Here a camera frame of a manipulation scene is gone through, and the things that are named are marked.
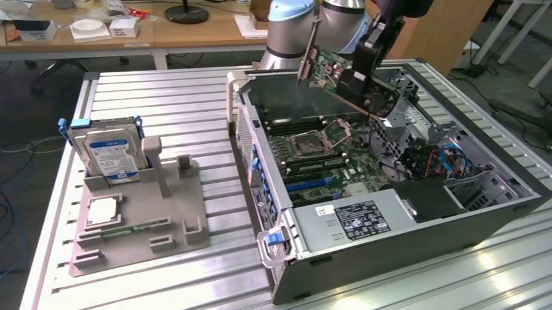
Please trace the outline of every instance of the blue hard drive label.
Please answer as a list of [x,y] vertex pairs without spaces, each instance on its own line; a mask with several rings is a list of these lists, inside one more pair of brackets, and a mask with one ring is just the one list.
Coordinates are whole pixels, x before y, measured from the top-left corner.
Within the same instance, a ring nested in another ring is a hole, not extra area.
[[125,179],[137,173],[133,157],[128,154],[125,139],[89,143],[90,152],[101,174],[112,180]]

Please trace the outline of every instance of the small white box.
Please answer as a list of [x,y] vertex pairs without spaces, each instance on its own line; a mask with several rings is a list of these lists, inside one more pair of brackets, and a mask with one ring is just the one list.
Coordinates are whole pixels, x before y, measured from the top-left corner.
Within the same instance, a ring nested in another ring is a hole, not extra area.
[[15,28],[23,41],[52,41],[57,33],[53,21],[15,21]]
[[467,41],[465,44],[462,54],[459,55],[458,60],[455,61],[454,67],[451,69],[466,69],[470,65],[470,59],[475,58],[475,54],[479,50],[479,46],[474,42]]
[[137,37],[138,31],[136,19],[114,19],[110,22],[109,33],[112,37]]
[[70,34],[74,43],[84,43],[110,39],[105,24],[94,19],[81,19],[70,26]]

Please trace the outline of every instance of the warning label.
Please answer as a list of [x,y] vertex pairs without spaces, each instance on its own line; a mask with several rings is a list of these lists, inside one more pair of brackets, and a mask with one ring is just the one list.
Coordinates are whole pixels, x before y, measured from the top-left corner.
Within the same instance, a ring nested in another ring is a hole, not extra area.
[[390,231],[372,200],[335,208],[334,211],[350,240]]

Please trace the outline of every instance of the table leg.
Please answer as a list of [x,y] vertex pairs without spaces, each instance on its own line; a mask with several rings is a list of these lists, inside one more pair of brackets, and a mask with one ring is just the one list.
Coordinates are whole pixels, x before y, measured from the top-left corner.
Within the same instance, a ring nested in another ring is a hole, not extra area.
[[526,24],[525,24],[523,28],[518,32],[514,40],[509,44],[502,56],[499,57],[498,64],[503,64],[506,62],[509,55],[511,55],[513,51],[515,50],[517,45],[521,43],[521,40],[523,39],[523,37],[529,33],[529,30],[533,28],[535,22],[541,18],[542,14],[543,14],[543,12],[545,12],[545,10],[547,9],[549,6],[550,6],[550,2],[546,1],[541,5],[539,9],[537,9],[534,14],[530,16],[529,20],[526,21]]
[[166,67],[166,50],[165,48],[157,48],[152,50],[153,62],[154,62],[154,69],[156,70],[165,70]]
[[497,40],[498,35],[502,32],[502,30],[503,30],[509,20],[511,19],[511,16],[514,15],[514,13],[515,13],[519,6],[521,6],[521,1],[514,1],[511,3],[511,5],[509,6],[506,14],[503,14],[503,17],[499,20],[498,25],[494,27],[494,30],[491,31],[491,34],[490,34],[489,38],[486,39],[485,44],[482,45],[482,47],[481,47],[481,49],[479,49],[479,51],[475,55],[475,58],[473,60],[474,65],[477,65],[481,62],[482,58],[485,57],[485,54],[486,54],[486,52],[489,51],[489,49],[491,47],[491,44],[494,44],[494,41]]
[[527,86],[530,88],[534,88],[538,85],[538,83],[542,81],[543,76],[550,72],[550,70],[552,70],[552,58],[550,58],[550,60],[547,60],[547,62],[545,63],[542,69],[538,71],[534,78],[529,82]]

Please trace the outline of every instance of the slotted metal surface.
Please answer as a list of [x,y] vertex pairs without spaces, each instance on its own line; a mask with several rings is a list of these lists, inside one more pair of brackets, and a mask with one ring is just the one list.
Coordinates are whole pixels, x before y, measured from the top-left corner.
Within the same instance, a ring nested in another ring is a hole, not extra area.
[[[550,167],[432,69],[407,63],[552,187]],[[471,249],[316,294],[269,303],[251,222],[224,128],[225,73],[248,67],[101,74],[85,81],[74,117],[138,114],[158,135],[161,160],[191,154],[200,165],[208,215],[205,249],[72,278],[68,261],[84,167],[66,147],[22,309],[539,309],[552,305],[552,205],[511,222]],[[420,94],[438,122],[447,114]]]

